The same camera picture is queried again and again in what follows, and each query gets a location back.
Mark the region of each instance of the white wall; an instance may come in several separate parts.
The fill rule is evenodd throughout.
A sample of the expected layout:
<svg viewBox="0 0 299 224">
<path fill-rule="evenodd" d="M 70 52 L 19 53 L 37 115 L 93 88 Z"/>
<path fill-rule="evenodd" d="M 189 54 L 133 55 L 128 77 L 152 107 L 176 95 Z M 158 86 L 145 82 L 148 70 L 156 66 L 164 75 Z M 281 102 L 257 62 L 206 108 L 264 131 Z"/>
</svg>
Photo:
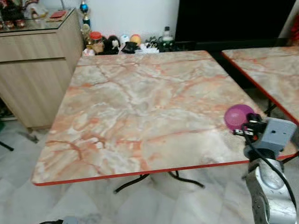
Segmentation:
<svg viewBox="0 0 299 224">
<path fill-rule="evenodd" d="M 60 0 L 40 0 L 48 8 L 61 7 Z M 161 36 L 165 26 L 173 34 L 179 0 L 85 0 L 90 8 L 92 30 L 103 35 L 140 34 L 143 40 Z M 81 0 L 64 0 L 66 7 L 78 8 Z"/>
</svg>

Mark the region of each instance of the black television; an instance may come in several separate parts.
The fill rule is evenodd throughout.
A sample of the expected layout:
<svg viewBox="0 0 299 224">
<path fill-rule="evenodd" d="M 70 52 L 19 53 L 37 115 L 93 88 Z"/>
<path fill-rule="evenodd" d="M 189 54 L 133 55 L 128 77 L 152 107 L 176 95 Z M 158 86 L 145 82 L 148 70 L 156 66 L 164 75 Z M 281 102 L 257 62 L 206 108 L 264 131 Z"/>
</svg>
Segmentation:
<svg viewBox="0 0 299 224">
<path fill-rule="evenodd" d="M 295 0 L 180 0 L 176 42 L 277 39 Z"/>
</svg>

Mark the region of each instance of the wooden cabinet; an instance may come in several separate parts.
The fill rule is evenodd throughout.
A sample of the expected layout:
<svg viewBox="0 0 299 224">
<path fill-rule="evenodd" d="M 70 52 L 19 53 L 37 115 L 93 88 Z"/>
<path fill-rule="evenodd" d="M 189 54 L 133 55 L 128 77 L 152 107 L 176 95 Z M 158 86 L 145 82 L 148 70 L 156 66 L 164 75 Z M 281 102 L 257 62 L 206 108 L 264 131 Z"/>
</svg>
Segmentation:
<svg viewBox="0 0 299 224">
<path fill-rule="evenodd" d="M 51 126 L 82 50 L 75 10 L 57 29 L 0 33 L 0 97 L 25 127 Z"/>
</svg>

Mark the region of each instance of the marble pattern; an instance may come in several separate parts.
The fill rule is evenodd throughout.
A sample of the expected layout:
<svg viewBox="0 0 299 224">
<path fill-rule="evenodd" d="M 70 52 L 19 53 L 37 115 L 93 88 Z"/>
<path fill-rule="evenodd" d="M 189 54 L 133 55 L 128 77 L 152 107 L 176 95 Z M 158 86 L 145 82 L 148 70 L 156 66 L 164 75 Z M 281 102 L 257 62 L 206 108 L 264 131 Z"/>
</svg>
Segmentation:
<svg viewBox="0 0 299 224">
<path fill-rule="evenodd" d="M 205 51 L 80 59 L 32 182 L 245 161 L 223 120 L 254 102 Z M 295 150 L 287 147 L 284 154 Z"/>
<path fill-rule="evenodd" d="M 152 174 L 117 195 L 113 190 L 136 176 L 38 187 L 27 176 L 37 158 L 22 158 L 32 150 L 40 153 L 46 135 L 40 134 L 40 142 L 34 144 L 17 134 L 22 130 L 21 125 L 15 125 L 17 121 L 6 123 L 0 140 L 10 143 L 15 151 L 0 146 L 1 224 L 38 224 L 66 216 L 75 216 L 79 224 L 254 223 L 249 192 L 241 180 L 247 164 L 180 171 L 182 177 L 204 183 L 205 189 L 177 181 L 167 173 Z M 298 163 L 296 158 L 285 165 L 297 203 Z M 19 172 L 7 180 L 5 174 L 10 169 Z"/>
<path fill-rule="evenodd" d="M 225 50 L 223 54 L 299 124 L 299 49 Z"/>
</svg>

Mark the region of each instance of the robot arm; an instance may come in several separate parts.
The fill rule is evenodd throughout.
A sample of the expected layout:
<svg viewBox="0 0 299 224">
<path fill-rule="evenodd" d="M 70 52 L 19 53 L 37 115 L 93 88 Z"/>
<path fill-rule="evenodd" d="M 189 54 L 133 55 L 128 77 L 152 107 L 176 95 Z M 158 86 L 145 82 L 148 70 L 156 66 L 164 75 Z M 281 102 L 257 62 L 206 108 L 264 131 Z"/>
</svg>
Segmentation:
<svg viewBox="0 0 299 224">
<path fill-rule="evenodd" d="M 246 138 L 244 154 L 249 158 L 246 184 L 255 224 L 296 224 L 296 203 L 283 174 L 283 164 L 277 161 L 296 125 L 275 118 L 261 121 L 255 114 L 247 118 L 248 129 L 235 130 L 234 134 Z"/>
</svg>

